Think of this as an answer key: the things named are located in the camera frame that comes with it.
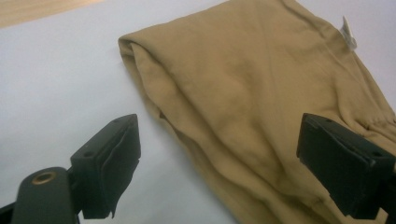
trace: fabric fold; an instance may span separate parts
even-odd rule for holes
[[[303,113],[396,154],[394,112],[329,23],[294,0],[232,0],[119,44],[148,111],[241,223],[385,223],[344,217],[296,157]]]

